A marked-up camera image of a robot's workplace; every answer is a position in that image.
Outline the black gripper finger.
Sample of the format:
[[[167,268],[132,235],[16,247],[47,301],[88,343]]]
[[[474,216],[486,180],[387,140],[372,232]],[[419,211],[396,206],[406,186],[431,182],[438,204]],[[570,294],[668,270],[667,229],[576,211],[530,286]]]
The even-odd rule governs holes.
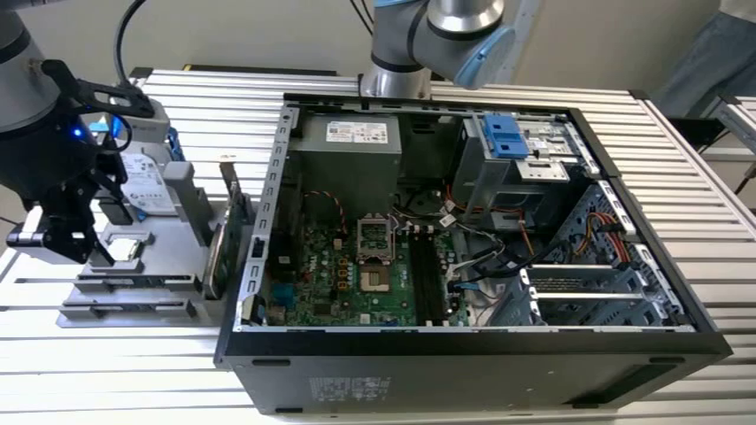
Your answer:
[[[98,189],[52,189],[40,200],[44,229],[38,257],[51,264],[86,264],[95,259],[96,265],[115,264],[95,230],[91,202]]]
[[[99,153],[95,167],[88,178],[99,185],[95,199],[114,225],[132,225],[134,218],[127,208],[127,197],[122,185],[128,181],[128,174],[119,153]]]

